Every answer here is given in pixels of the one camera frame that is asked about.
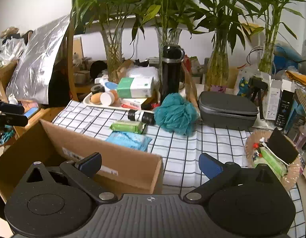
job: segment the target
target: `egg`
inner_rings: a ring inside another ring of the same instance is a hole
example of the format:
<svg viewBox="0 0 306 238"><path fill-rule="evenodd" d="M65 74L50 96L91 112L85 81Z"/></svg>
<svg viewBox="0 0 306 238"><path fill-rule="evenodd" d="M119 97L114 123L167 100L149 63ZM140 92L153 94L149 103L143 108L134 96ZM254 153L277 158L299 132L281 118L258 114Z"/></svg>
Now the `egg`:
<svg viewBox="0 0 306 238"><path fill-rule="evenodd" d="M93 94L91 97L90 97L90 102L93 103L93 104L101 104L100 102L100 97L101 95L103 94L103 92L99 92L99 93L96 93L96 94Z"/></svg>

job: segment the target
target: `basket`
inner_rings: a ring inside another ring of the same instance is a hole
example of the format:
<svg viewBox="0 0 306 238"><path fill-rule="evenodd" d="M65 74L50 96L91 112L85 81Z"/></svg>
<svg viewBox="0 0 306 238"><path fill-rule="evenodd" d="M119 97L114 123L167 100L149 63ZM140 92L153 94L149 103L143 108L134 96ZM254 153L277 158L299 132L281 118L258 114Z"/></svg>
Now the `basket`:
<svg viewBox="0 0 306 238"><path fill-rule="evenodd" d="M245 152L250 166L254 167L253 154L255 149L253 148L253 144L259 143L262 137L264 137L265 140L267 140L268 138L270 138L271 134L272 131L257 130L247 138L245 145ZM300 168L301 168L301 161L300 161L300 155L298 155L297 158L294 160L294 162L287 167L288 173L285 176L283 176L280 180L285 190L289 191L295 186L296 181L300 175Z"/></svg>

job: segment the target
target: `gray zippered case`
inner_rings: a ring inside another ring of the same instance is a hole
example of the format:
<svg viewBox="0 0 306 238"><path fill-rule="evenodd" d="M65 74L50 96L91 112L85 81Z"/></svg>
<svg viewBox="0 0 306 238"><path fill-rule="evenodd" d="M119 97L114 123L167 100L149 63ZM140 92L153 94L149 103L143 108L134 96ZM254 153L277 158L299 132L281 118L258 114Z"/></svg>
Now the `gray zippered case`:
<svg viewBox="0 0 306 238"><path fill-rule="evenodd" d="M258 108L246 97L212 91L203 91L199 97L199 110L208 126L244 130L252 127Z"/></svg>

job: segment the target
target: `table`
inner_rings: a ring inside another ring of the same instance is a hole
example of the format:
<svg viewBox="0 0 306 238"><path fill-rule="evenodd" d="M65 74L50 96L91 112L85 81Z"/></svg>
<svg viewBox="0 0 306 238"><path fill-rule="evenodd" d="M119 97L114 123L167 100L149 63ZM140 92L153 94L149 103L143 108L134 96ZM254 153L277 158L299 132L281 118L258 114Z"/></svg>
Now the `table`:
<svg viewBox="0 0 306 238"><path fill-rule="evenodd" d="M52 121L53 124L100 140L111 134L110 125L116 120L127 120L127 112L88 107L71 101ZM143 134L152 138L148 153L163 157L163 193L185 195L209 179L198 166L200 154L207 153L222 163L233 161L247 167L244 144L251 130L236 131L212 128L201 121L195 124L191 136L182 136L162 130L159 126L147 125ZM306 237L302 199L296 185L289 192L296 208L295 220L289 230L291 238Z"/></svg>

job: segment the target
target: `glass vase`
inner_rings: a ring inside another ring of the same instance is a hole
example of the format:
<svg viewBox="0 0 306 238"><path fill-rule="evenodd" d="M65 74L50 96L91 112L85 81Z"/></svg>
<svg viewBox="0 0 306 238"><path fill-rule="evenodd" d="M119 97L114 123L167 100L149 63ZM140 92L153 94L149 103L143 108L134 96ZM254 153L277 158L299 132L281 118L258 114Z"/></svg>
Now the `glass vase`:
<svg viewBox="0 0 306 238"><path fill-rule="evenodd" d="M162 68L162 57L163 57L163 47L164 45L178 45L179 36L182 29L180 28L162 28L155 27L157 33L158 42L158 55L159 55L159 66Z"/></svg>
<svg viewBox="0 0 306 238"><path fill-rule="evenodd" d="M259 63L259 70L268 74L272 73L272 60L273 60L273 43L264 43L263 54Z"/></svg>
<svg viewBox="0 0 306 238"><path fill-rule="evenodd" d="M206 91L226 92L229 76L227 36L223 32L215 33L214 50L207 65Z"/></svg>
<svg viewBox="0 0 306 238"><path fill-rule="evenodd" d="M106 50L106 64L108 65L109 81L118 83L117 69L122 64L122 33L123 28L102 32Z"/></svg>

